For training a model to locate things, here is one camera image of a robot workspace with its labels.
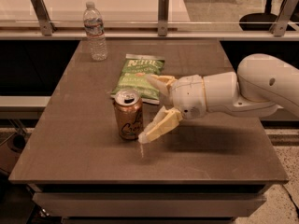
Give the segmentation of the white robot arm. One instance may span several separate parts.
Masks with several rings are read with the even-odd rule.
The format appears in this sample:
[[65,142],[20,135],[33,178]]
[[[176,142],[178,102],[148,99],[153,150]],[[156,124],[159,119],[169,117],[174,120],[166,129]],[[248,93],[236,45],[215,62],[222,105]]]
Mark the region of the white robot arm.
[[147,81],[169,98],[138,136],[147,144],[174,130],[183,119],[222,112],[235,117],[266,117],[281,106],[299,116],[299,69],[266,54],[244,58],[235,72],[212,76],[147,75]]

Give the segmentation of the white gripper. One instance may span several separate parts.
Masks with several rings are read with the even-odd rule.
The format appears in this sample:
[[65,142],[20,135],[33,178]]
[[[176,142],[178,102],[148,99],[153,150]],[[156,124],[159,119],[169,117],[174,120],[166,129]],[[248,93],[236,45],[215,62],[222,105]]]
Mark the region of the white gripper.
[[147,144],[169,133],[179,126],[183,118],[196,119],[205,115],[204,80],[200,76],[177,80],[173,76],[146,75],[146,80],[162,95],[170,96],[174,107],[166,109],[163,106],[158,111],[153,121],[138,136],[139,143]]

